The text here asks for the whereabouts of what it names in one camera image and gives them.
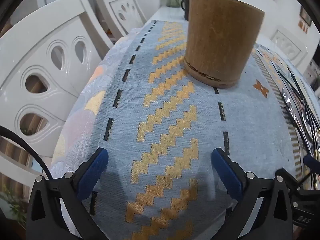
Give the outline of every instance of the wooden cylinder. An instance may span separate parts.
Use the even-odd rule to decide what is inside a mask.
[[[263,11],[237,0],[190,0],[187,71],[209,86],[236,84],[263,17]]]

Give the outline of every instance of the blue gripper pad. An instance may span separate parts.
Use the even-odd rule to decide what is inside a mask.
[[[89,166],[78,182],[76,191],[77,199],[84,200],[90,196],[98,179],[107,167],[108,160],[108,151],[103,148],[98,148],[98,150],[91,156],[87,163],[81,164],[89,164]]]
[[[240,201],[243,197],[242,183],[222,154],[224,154],[222,149],[213,150],[211,153],[211,164],[217,171],[231,198]]]
[[[303,163],[310,168],[311,172],[320,174],[320,162],[314,159],[310,154],[303,157]]]

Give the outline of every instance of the table runner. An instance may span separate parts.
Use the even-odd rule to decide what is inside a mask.
[[[217,231],[234,204],[211,167],[217,147],[259,177],[273,178],[282,167],[296,173],[288,120],[262,68],[265,56],[256,56],[263,48],[236,86],[215,89],[181,65],[186,34],[185,23],[147,25],[108,89],[86,104],[96,118],[80,152],[86,160],[104,147],[109,164],[83,203],[111,240],[210,239],[206,230]],[[79,154],[64,163],[77,168]]]

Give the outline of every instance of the black mug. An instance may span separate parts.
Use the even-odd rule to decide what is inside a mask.
[[[189,20],[189,2],[190,2],[190,0],[182,0],[181,1],[181,8],[182,8],[182,10],[184,10],[184,18],[186,21]]]

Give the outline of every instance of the mug handle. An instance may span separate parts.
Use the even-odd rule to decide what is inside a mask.
[[[181,1],[181,4],[180,4],[180,5],[181,5],[182,10],[185,12],[186,9],[182,6],[182,5],[183,5],[183,2],[184,2],[184,0]]]

